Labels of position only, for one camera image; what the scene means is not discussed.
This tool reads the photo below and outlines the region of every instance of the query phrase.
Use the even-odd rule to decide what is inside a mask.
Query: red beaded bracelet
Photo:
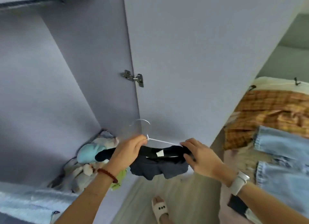
[[[104,173],[104,174],[110,176],[112,179],[114,179],[113,183],[118,183],[118,180],[116,179],[116,177],[115,177],[114,175],[112,175],[110,172],[108,172],[107,170],[102,169],[102,168],[99,168],[99,169],[98,169],[98,173],[99,173],[99,172],[102,172],[102,173]]]

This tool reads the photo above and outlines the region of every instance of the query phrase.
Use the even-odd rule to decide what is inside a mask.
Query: clothing tag
[[[158,156],[158,157],[164,157],[164,152],[163,152],[163,150],[157,152],[157,156]]]

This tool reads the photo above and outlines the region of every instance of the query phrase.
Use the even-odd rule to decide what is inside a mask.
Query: person
[[[133,163],[137,158],[140,147],[146,144],[147,138],[144,135],[131,137],[121,142],[110,161],[105,165],[104,170],[116,177],[121,170]],[[224,164],[211,148],[193,138],[180,144],[192,152],[195,160],[187,154],[184,154],[184,158],[196,173],[219,180],[227,187],[231,186],[237,177],[237,172]],[[112,182],[113,179],[109,175],[98,173],[94,181],[58,218],[56,224],[93,223],[98,208]],[[309,219],[267,194],[251,182],[242,187],[238,196],[263,224],[309,224]],[[160,203],[164,204],[164,200],[160,197],[155,197],[152,203],[154,206]],[[174,224],[169,219],[167,213],[162,214],[158,219],[161,224]]]

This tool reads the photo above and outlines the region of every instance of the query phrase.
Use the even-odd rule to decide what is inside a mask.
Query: black garment
[[[235,195],[231,195],[230,201],[227,206],[231,207],[235,212],[247,218],[245,213],[248,209],[248,206],[238,197]]]
[[[158,157],[157,152],[163,150],[164,156]],[[115,148],[107,149],[99,152],[95,159],[104,161],[110,159]],[[186,147],[171,146],[169,148],[149,148],[141,146],[136,160],[130,165],[131,172],[134,175],[144,176],[148,180],[152,180],[155,175],[163,174],[166,179],[183,174],[188,170],[188,164],[183,154],[191,155]]]

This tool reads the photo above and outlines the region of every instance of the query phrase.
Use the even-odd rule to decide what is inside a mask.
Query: metal hinge
[[[134,76],[131,75],[130,71],[125,70],[125,72],[121,73],[121,75],[129,81],[138,82],[140,87],[144,87],[143,76],[141,74],[137,74],[136,78],[134,78]]]

